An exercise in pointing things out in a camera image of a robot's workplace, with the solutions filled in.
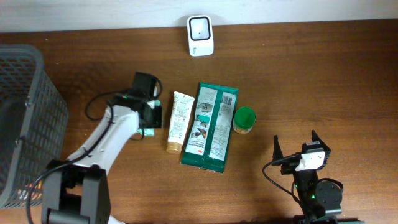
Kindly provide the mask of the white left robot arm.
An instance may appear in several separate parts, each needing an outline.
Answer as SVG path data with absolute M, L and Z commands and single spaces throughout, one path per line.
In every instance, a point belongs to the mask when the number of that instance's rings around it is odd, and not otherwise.
M 37 182 L 44 185 L 42 223 L 118 223 L 111 215 L 109 171 L 138 131 L 160 128 L 163 86 L 137 72 L 132 86 L 114 91 L 96 129 L 65 161 L 51 160 Z

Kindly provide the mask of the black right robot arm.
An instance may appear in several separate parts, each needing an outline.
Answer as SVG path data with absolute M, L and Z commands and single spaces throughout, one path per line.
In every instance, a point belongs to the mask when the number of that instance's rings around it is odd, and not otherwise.
M 302 150 L 284 156 L 278 136 L 273 137 L 274 150 L 268 166 L 279 166 L 282 175 L 293 175 L 290 190 L 268 181 L 288 193 L 297 202 L 303 212 L 293 218 L 294 223 L 362 223 L 358 219 L 338 219 L 342 214 L 343 184 L 331 178 L 318 177 L 317 172 L 327 165 L 331 149 L 320 139 L 315 131 L 311 132 L 311 141 L 302 144 Z

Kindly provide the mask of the teal small packet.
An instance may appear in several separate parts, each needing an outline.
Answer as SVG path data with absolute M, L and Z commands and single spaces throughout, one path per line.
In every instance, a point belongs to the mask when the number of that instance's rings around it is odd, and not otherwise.
M 160 106 L 161 102 L 160 100 L 155 100 L 154 101 L 155 106 Z M 145 128 L 141 129 L 140 133 L 144 135 L 144 137 L 149 136 L 149 137 L 154 137 L 155 136 L 155 129 L 154 128 Z

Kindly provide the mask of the green wipes packet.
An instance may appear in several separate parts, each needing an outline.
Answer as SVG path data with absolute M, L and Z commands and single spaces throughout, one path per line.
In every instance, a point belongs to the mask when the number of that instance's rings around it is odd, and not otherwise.
M 224 172 L 238 93 L 237 88 L 200 83 L 182 164 Z

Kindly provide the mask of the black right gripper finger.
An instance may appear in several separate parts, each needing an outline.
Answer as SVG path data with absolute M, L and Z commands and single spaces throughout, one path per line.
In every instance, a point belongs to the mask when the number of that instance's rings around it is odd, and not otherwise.
M 275 135 L 273 137 L 273 155 L 272 155 L 272 165 L 273 166 L 280 166 L 282 164 L 282 159 L 284 158 L 282 150 L 280 148 L 278 136 Z
M 320 137 L 315 132 L 315 130 L 312 130 L 311 135 L 312 135 L 312 141 L 313 142 L 318 141 L 320 143 L 321 147 L 324 149 L 325 155 L 329 156 L 331 153 L 331 149 L 320 139 Z

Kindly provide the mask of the white cream tube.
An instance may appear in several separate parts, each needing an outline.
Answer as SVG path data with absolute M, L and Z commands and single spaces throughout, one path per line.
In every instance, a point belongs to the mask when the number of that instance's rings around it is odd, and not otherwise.
M 190 122 L 194 97 L 174 92 L 174 102 L 169 125 L 166 151 L 169 154 L 180 154 Z

